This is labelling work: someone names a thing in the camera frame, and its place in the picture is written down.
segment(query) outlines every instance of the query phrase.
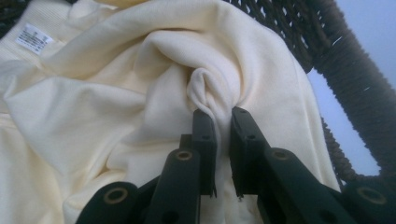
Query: cream towel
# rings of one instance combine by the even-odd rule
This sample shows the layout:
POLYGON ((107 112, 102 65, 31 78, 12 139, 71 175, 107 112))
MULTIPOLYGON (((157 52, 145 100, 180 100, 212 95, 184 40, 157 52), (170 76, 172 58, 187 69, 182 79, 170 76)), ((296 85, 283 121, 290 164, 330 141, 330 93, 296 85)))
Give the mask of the cream towel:
POLYGON ((0 42, 0 94, 2 223, 74 223, 102 186, 142 186, 191 133, 196 108, 219 146, 219 197, 203 197, 201 223, 261 223, 255 198, 233 189, 236 105, 337 188, 304 71, 275 33, 221 1, 35 0, 0 42), (52 38, 39 55, 15 41, 26 23, 52 38))

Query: wicker chair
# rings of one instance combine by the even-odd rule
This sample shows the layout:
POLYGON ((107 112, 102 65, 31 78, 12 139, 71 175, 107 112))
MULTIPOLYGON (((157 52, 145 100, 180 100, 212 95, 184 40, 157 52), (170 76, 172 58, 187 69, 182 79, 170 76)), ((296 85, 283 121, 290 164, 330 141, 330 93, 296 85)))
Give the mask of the wicker chair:
MULTIPOLYGON (((30 0, 0 1, 0 37, 30 0)), ((386 181, 396 190, 396 94, 348 30, 333 0, 228 0, 278 33, 306 73, 317 69, 377 161, 379 176, 357 174, 323 120, 334 171, 342 181, 386 181)))

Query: cream fabric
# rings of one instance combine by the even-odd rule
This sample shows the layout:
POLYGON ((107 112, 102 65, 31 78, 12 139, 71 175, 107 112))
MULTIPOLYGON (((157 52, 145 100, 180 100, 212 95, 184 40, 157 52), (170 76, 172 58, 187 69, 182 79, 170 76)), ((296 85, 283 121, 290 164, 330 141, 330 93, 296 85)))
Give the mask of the cream fabric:
POLYGON ((255 198, 233 189, 236 105, 337 189, 304 71, 275 33, 221 1, 35 0, 0 42, 0 95, 2 223, 74 223, 102 186, 142 186, 196 108, 219 144, 219 197, 203 197, 201 223, 261 223, 255 198), (39 56, 15 42, 27 22, 53 39, 39 56))

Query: pale blue sky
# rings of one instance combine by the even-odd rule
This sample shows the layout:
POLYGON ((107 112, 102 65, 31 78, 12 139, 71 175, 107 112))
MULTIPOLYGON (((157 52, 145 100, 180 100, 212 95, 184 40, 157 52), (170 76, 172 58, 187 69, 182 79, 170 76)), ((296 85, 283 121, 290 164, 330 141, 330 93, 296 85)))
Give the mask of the pale blue sky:
MULTIPOLYGON (((396 1, 394 0, 336 0, 345 14, 348 26, 362 47, 375 61, 379 70, 396 89, 396 1)), ((359 174, 377 175, 378 167, 367 148, 347 120, 343 109, 334 99, 322 76, 310 74, 322 117, 345 150, 359 174)))

